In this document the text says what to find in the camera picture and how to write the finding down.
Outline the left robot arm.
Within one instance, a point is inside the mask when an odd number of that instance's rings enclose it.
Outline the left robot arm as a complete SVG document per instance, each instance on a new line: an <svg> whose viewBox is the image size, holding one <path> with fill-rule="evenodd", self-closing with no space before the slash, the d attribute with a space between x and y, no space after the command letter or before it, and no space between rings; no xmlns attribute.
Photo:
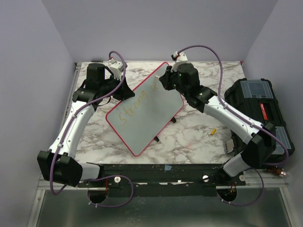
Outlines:
<svg viewBox="0 0 303 227"><path fill-rule="evenodd" d="M104 98L124 101L134 97L126 82L127 64L110 60L109 65L90 63L86 79L72 95L68 117L53 144L47 151L40 151L37 161L46 181L77 186L89 180L95 186L105 181L102 167L98 164L80 164L76 151L88 121Z"/></svg>

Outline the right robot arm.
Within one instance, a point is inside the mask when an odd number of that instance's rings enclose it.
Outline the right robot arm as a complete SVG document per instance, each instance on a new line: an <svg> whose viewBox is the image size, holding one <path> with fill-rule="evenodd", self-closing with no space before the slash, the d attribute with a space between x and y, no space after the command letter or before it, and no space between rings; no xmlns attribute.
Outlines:
<svg viewBox="0 0 303 227"><path fill-rule="evenodd" d="M158 79L165 90L178 91L191 107L222 122L246 144L243 151L222 166L218 173L221 184L229 185L238 173L250 167L260 168L275 151L275 126L249 118L224 102L212 89L201 85L193 64L180 64L176 71L168 66Z"/></svg>

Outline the pink framed whiteboard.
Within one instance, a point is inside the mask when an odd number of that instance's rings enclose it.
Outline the pink framed whiteboard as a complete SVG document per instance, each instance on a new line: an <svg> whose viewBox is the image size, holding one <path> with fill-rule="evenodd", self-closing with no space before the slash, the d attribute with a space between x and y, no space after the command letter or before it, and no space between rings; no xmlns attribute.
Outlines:
<svg viewBox="0 0 303 227"><path fill-rule="evenodd" d="M133 91L135 97L119 102L106 121L133 156L139 156L183 108L176 90L167 91L155 75L162 76L169 64L163 62Z"/></svg>

